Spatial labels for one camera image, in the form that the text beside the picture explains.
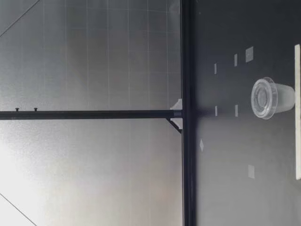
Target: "dark wall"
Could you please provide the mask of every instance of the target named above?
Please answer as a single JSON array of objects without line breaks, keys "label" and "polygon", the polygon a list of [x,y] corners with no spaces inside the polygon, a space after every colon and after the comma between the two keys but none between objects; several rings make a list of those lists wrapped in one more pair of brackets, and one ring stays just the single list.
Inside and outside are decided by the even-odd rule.
[{"label": "dark wall", "polygon": [[[250,101],[254,83],[266,76],[294,88],[300,10],[294,0],[197,3],[198,102],[213,112],[199,121],[199,225],[301,223],[294,109],[265,121],[253,114]],[[253,60],[246,62],[250,47]]]}]

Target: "clear plastic cup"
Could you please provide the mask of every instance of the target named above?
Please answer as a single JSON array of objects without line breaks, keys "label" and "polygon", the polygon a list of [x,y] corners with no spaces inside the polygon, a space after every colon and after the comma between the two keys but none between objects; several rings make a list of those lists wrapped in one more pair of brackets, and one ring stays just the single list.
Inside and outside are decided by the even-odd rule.
[{"label": "clear plastic cup", "polygon": [[251,104],[254,114],[262,119],[270,119],[274,113],[291,110],[295,105],[295,91],[292,87],[276,84],[265,77],[253,86]]}]

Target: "white tape piece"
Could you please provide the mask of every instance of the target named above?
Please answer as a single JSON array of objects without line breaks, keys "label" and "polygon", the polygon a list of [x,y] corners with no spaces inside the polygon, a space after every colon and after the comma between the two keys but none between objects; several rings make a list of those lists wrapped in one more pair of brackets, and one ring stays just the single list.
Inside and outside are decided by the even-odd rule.
[{"label": "white tape piece", "polygon": [[295,45],[295,136],[296,136],[296,179],[301,179],[301,81],[300,45]]},{"label": "white tape piece", "polygon": [[255,179],[255,166],[248,165],[248,176],[251,179]]},{"label": "white tape piece", "polygon": [[238,117],[238,105],[235,105],[235,117]]},{"label": "white tape piece", "polygon": [[203,143],[202,139],[201,139],[201,141],[199,143],[199,147],[201,148],[201,152],[203,152],[203,150],[204,150],[204,143]]},{"label": "white tape piece", "polygon": [[250,47],[246,49],[246,63],[254,60],[254,47]]},{"label": "white tape piece", "polygon": [[237,67],[237,54],[234,55],[234,66]]}]

